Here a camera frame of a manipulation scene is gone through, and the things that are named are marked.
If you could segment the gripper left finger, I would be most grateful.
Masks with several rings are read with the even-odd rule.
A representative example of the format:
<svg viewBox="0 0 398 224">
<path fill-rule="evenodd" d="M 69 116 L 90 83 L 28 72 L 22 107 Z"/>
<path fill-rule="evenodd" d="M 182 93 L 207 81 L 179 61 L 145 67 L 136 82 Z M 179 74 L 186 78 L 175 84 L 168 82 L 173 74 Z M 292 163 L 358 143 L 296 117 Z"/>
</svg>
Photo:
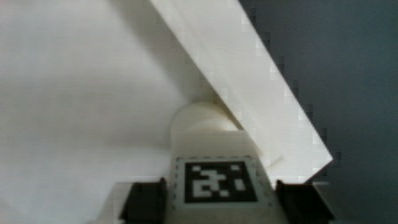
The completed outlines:
<svg viewBox="0 0 398 224">
<path fill-rule="evenodd" d="M 113 185 L 97 218 L 86 224 L 163 224 L 166 181 Z"/>
</svg>

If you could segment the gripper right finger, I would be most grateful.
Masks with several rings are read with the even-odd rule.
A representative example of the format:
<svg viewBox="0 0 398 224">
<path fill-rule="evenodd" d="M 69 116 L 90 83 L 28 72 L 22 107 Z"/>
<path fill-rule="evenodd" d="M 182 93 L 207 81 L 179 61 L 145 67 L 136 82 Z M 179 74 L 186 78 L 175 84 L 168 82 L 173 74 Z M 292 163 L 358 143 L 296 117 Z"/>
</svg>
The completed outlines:
<svg viewBox="0 0 398 224">
<path fill-rule="evenodd" d="M 333 206 L 324 182 L 275 182 L 275 194 L 289 224 L 349 224 Z"/>
</svg>

